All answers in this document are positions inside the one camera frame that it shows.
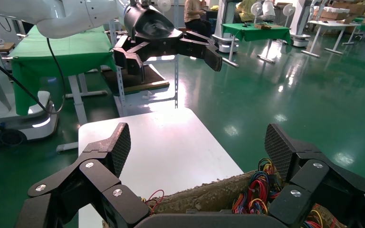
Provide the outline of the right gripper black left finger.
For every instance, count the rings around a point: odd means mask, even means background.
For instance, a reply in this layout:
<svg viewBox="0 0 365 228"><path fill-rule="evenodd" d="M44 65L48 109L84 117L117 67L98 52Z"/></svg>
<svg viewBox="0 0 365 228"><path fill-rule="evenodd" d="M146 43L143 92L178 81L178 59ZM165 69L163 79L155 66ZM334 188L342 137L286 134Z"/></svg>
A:
<svg viewBox="0 0 365 228"><path fill-rule="evenodd" d="M133 228L150 214L120 180L131 150L127 123L112 135L89 143L77 160L32 185L15 226L61 228L86 205L91 205L112 228Z"/></svg>

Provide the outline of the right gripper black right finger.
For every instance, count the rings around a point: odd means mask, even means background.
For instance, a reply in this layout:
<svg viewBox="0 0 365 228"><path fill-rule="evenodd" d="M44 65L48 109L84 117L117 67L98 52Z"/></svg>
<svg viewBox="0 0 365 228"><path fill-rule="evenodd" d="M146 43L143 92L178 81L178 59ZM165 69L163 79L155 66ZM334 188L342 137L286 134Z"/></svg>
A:
<svg viewBox="0 0 365 228"><path fill-rule="evenodd" d="M365 228L365 178L330 161L315 145L293 139L276 123L267 126L265 151L285 182L269 215L298 228L315 204L349 228Z"/></svg>

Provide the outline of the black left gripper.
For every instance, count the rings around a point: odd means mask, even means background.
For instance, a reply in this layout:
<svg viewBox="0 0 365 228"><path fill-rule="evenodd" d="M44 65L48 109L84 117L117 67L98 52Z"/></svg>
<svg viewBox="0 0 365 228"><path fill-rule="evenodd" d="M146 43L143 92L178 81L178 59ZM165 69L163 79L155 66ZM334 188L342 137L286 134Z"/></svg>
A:
<svg viewBox="0 0 365 228"><path fill-rule="evenodd" d="M129 34L122 35L113 48L117 66L129 75L145 81L144 62L151 57L185 55L203 59L215 72L220 72L222 56L214 40L193 31L183 34L162 13L152 6L135 3L124 14Z"/></svg>

